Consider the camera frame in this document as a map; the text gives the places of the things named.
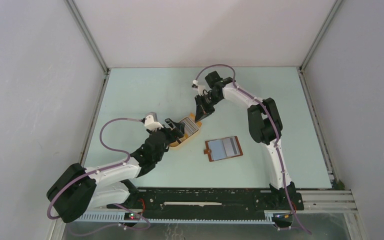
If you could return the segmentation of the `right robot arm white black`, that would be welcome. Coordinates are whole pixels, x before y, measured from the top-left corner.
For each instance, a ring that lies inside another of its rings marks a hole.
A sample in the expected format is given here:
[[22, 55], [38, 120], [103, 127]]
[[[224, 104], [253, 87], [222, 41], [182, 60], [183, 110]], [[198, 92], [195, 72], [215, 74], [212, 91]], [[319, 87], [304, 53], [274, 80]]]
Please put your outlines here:
[[262, 99], [254, 96], [236, 84], [231, 78], [221, 78], [217, 71], [205, 77], [209, 90], [193, 80], [192, 88], [198, 94], [194, 97], [196, 104], [195, 122], [201, 121], [215, 112], [215, 105], [222, 100], [230, 101], [245, 108], [247, 112], [248, 131], [251, 138], [267, 149], [269, 155], [269, 186], [271, 204], [277, 209], [284, 209], [291, 202], [290, 193], [294, 192], [295, 184], [286, 168], [281, 147], [281, 131], [283, 123], [272, 98]]

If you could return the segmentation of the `brown leather card holder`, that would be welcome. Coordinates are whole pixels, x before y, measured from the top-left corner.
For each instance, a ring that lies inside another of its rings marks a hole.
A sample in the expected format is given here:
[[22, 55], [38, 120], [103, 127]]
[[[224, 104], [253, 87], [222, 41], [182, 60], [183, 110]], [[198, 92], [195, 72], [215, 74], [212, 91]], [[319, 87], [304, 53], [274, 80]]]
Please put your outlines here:
[[227, 160], [243, 156], [237, 136], [229, 136], [205, 141], [203, 154], [208, 156], [209, 162]]

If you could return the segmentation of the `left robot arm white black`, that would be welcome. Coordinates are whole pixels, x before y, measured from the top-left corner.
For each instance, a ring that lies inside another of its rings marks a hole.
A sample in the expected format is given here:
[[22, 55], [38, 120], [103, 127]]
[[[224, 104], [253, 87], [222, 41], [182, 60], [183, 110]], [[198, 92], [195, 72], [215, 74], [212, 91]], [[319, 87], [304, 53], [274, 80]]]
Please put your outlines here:
[[49, 219], [71, 223], [89, 209], [117, 204], [136, 206], [137, 189], [130, 180], [152, 171], [170, 145], [184, 137], [186, 125], [167, 118], [165, 126], [153, 112], [133, 121], [143, 124], [148, 132], [144, 143], [132, 153], [123, 150], [126, 157], [113, 163], [96, 167], [70, 165], [46, 193]]

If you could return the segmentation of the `white portrait credit card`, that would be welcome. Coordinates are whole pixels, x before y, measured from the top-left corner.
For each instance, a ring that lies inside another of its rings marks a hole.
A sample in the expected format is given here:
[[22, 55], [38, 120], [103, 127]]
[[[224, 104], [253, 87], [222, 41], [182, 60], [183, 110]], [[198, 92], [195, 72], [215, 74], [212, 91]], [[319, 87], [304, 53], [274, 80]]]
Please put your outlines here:
[[236, 136], [223, 138], [222, 144], [226, 158], [234, 158], [241, 155]]

